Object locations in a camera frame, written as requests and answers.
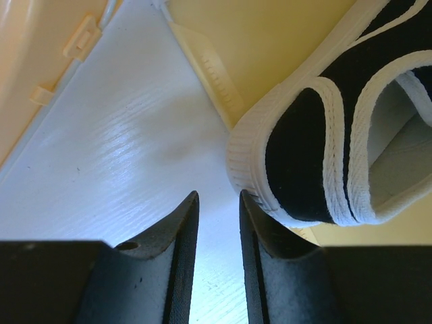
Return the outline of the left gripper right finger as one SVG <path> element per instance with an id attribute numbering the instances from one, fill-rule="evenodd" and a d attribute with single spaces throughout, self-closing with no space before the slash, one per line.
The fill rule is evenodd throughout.
<path id="1" fill-rule="evenodd" d="M 317 246 L 240 193 L 251 323 L 430 323 L 430 246 Z"/>

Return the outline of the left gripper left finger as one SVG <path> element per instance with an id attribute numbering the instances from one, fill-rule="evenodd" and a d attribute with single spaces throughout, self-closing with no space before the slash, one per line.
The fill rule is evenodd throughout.
<path id="1" fill-rule="evenodd" d="M 2 323 L 187 323 L 199 196 L 110 246 L 3 241 Z"/>

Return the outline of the black white sneaker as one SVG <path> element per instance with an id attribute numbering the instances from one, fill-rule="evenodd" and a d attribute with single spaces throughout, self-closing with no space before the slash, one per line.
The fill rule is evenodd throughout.
<path id="1" fill-rule="evenodd" d="M 431 192 L 431 2 L 357 1 L 236 124 L 236 191 L 289 227 L 375 225 Z"/>

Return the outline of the yellow cabinet door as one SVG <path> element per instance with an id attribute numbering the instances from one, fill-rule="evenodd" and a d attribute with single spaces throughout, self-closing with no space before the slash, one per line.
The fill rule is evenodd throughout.
<path id="1" fill-rule="evenodd" d="M 1 162 L 85 61 L 121 1 L 1 2 Z"/>

